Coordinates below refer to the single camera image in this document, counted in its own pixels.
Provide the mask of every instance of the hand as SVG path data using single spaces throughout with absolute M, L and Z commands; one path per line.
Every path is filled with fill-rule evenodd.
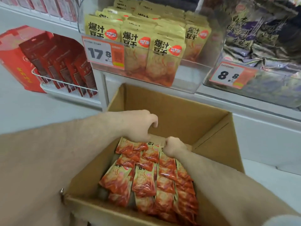
M 158 117 L 148 110 L 133 110 L 123 112 L 109 112 L 112 114 L 117 129 L 121 136 L 128 137 L 133 142 L 148 142 L 150 135 L 149 127 L 158 126 Z
M 179 155 L 187 152 L 187 147 L 185 144 L 176 137 L 168 137 L 165 140 L 165 147 L 163 148 L 163 152 L 171 158 L 178 159 Z

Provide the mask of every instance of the wire rack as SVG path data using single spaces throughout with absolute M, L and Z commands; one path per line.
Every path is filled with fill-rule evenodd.
M 41 88 L 48 94 L 69 101 L 79 102 L 101 108 L 98 91 L 95 89 L 77 86 L 49 77 L 41 76 L 37 74 L 36 68 L 32 69 L 32 74 L 37 77 L 37 79 L 41 83 Z

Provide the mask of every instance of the price tag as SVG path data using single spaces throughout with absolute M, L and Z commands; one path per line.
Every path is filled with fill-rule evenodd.
M 242 89 L 255 76 L 256 72 L 256 69 L 221 62 L 209 81 Z
M 124 46 L 82 36 L 89 62 L 124 70 Z

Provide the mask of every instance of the label sticker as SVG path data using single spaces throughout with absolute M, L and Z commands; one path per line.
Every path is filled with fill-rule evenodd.
M 255 76 L 256 72 L 256 69 L 221 62 L 209 81 L 242 89 Z
M 82 36 L 89 62 L 124 70 L 124 46 L 109 41 Z

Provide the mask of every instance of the transparent acrylic bin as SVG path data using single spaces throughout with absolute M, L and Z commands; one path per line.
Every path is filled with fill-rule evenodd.
M 224 61 L 241 67 L 251 68 L 228 60 Z M 258 68 L 251 68 L 256 70 L 255 76 L 250 79 L 242 89 L 237 89 L 210 81 L 219 64 L 208 74 L 203 82 L 204 85 L 290 108 L 301 106 L 300 74 L 296 73 L 291 76 L 286 76 Z
M 103 40 L 102 38 L 96 36 L 85 35 L 85 22 L 84 18 L 88 14 L 95 14 L 96 10 L 102 11 L 104 8 L 108 6 L 112 6 L 114 0 L 83 0 L 80 5 L 79 10 L 79 18 L 78 18 L 78 28 L 79 32 L 90 38 L 94 38 L 97 40 Z M 112 74 L 118 74 L 122 76 L 126 76 L 129 78 L 138 79 L 141 81 L 154 83 L 158 85 L 162 85 L 165 87 L 171 87 L 173 89 L 186 91 L 190 93 L 195 93 L 198 87 L 201 85 L 206 75 L 212 70 L 215 66 L 222 47 L 224 45 L 224 37 L 225 30 L 220 27 L 216 18 L 214 17 L 213 11 L 211 15 L 208 17 L 208 21 L 210 23 L 210 27 L 212 32 L 210 37 L 208 38 L 206 44 L 204 45 L 201 53 L 196 59 L 196 62 L 179 59 L 175 56 L 165 55 L 165 58 L 170 61 L 179 62 L 179 66 L 175 69 L 174 66 L 171 65 L 171 68 L 168 68 L 167 65 L 165 67 L 160 68 L 159 66 L 152 66 L 152 73 L 150 74 L 150 69 L 148 65 L 140 65 L 140 68 L 133 68 L 135 64 L 130 62 L 130 56 L 127 57 L 127 51 L 131 54 L 131 50 L 129 46 L 124 45 L 123 43 L 114 42 L 112 40 L 104 40 L 110 43 L 114 43 L 117 45 L 122 45 L 125 50 L 125 69 L 117 69 L 114 67 L 108 67 L 97 63 L 92 63 L 92 67 L 97 70 L 105 71 Z M 140 54 L 148 55 L 149 50 L 146 48 L 138 48 L 135 47 L 136 51 Z

